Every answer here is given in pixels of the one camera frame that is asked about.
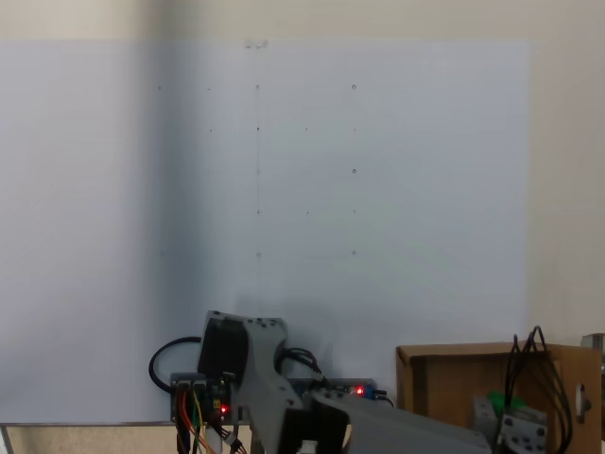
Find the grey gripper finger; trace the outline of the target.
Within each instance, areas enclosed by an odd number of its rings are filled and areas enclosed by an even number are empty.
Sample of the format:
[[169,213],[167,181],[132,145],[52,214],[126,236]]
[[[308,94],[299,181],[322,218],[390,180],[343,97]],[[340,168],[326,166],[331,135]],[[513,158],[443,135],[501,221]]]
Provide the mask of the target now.
[[497,432],[497,416],[488,397],[474,397],[474,430],[481,433]]

